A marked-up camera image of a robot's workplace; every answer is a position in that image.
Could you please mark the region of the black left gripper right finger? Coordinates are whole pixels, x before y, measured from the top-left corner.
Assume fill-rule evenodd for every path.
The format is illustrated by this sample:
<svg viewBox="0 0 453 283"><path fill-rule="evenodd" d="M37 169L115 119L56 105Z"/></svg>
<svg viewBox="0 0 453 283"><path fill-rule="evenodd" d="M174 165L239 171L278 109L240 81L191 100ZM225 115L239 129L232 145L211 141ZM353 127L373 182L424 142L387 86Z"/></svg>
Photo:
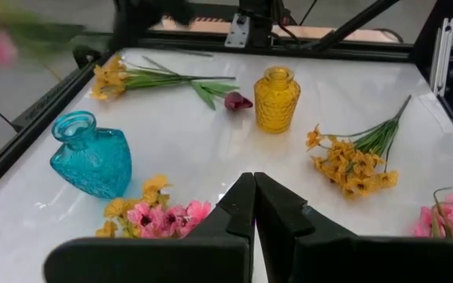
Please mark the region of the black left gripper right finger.
<svg viewBox="0 0 453 283"><path fill-rule="evenodd" d="M453 282L453 240L359 236L257 172L256 225L270 282Z"/></svg>

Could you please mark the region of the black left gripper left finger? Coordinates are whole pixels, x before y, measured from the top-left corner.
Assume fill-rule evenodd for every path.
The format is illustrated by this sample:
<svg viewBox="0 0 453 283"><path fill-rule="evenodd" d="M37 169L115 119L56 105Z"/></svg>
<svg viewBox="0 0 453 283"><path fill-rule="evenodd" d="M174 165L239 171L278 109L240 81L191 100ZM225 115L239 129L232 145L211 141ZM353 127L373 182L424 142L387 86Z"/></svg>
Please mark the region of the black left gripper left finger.
<svg viewBox="0 0 453 283"><path fill-rule="evenodd" d="M252 280L256 182L244 173L206 219L179 240L80 238L43 264L47 282L203 282Z"/></svg>

